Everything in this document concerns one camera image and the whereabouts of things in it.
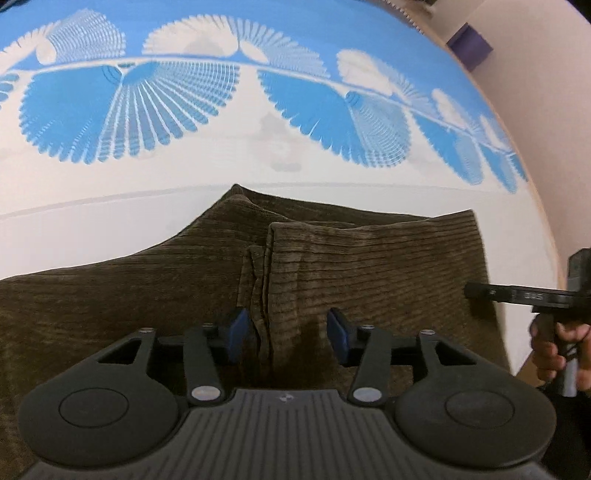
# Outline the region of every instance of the silver screw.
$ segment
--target silver screw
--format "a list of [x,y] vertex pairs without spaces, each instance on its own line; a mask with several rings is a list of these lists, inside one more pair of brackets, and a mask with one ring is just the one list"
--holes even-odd
[[374,387],[362,387],[353,392],[353,397],[363,403],[371,403],[382,398],[382,393]]
[[219,388],[212,387],[211,385],[201,385],[191,390],[191,396],[199,401],[212,401],[217,400],[222,392]]

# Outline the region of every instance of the purple object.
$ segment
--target purple object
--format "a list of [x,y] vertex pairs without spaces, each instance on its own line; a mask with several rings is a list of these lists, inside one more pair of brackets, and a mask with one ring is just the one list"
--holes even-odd
[[492,47],[487,41],[468,24],[464,24],[450,38],[447,46],[454,52],[469,72],[478,67],[492,51]]

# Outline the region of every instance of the black handle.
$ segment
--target black handle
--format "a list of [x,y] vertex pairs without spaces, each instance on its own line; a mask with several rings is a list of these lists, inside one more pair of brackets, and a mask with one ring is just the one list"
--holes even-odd
[[561,397],[577,396],[577,371],[579,370],[579,358],[576,343],[566,343],[556,335],[556,323],[554,316],[548,313],[540,313],[535,318],[541,339],[555,343],[558,354],[566,359],[566,366],[556,373],[552,382],[548,383],[544,391],[554,393]]

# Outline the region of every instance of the hand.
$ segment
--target hand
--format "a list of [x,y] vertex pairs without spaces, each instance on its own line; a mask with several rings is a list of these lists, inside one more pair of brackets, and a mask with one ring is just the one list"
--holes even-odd
[[[564,369],[566,360],[558,354],[558,347],[555,343],[548,342],[539,335],[536,319],[530,326],[531,347],[534,351],[532,360],[538,368],[538,378],[547,382],[556,376],[557,371]],[[558,338],[567,343],[579,344],[577,389],[579,391],[589,390],[591,388],[591,326],[581,322],[570,322],[565,325],[556,323],[556,334]]]

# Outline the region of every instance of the brown corduroy pants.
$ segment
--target brown corduroy pants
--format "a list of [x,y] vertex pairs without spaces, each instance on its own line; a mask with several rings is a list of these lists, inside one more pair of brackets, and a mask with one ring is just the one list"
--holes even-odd
[[[236,305],[259,343],[238,373],[223,372],[235,385],[346,390],[354,372],[326,339],[331,307],[396,334],[432,328],[506,368],[494,310],[470,311],[467,281],[487,281],[472,212],[424,219],[237,185],[159,245],[0,281],[0,478],[34,461],[15,414],[36,385],[141,327],[179,335]],[[395,390],[409,382],[393,369]]]

